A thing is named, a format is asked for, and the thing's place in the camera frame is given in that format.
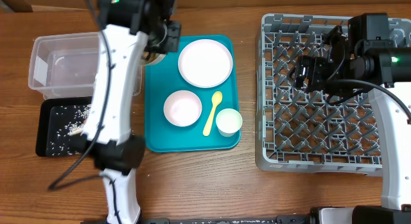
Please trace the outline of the white bowl with food scraps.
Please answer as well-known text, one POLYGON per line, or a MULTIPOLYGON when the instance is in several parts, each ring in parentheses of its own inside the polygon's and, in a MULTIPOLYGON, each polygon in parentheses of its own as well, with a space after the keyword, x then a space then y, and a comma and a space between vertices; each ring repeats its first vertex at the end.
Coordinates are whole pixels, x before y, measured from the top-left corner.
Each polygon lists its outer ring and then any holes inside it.
POLYGON ((155 65, 165 58, 166 54, 144 52, 141 57, 141 65, 155 65))

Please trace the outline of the pink bowl with rice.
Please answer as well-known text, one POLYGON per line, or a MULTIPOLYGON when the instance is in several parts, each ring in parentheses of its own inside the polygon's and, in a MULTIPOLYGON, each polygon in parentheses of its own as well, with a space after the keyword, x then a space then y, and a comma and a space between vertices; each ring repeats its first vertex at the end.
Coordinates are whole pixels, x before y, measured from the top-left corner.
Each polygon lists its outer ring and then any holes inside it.
POLYGON ((187 127, 194 124, 202 113, 202 102, 193 92, 178 90, 164 102, 165 118, 174 126, 187 127))

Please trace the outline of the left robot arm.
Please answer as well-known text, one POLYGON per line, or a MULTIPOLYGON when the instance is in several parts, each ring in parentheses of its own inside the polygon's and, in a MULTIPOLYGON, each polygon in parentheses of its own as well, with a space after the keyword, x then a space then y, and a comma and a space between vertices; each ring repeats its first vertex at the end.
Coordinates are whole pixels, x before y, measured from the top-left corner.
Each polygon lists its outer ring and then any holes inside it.
POLYGON ((99 62, 91 110, 80 140, 103 179, 107 223, 138 223, 136 169, 145 139, 131 131, 137 70, 179 48, 176 0, 98 0, 99 62))

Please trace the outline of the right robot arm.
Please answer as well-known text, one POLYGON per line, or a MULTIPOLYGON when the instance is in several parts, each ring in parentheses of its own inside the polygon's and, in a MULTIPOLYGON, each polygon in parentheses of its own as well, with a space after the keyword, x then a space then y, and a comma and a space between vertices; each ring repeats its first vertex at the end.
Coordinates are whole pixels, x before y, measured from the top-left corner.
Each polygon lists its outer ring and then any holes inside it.
POLYGON ((324 36, 328 57, 299 56, 288 79, 306 93, 324 91, 338 104, 366 93, 375 116, 383 170, 381 205, 322 208, 317 223, 410 223, 410 48, 390 38, 386 13, 348 21, 324 36))

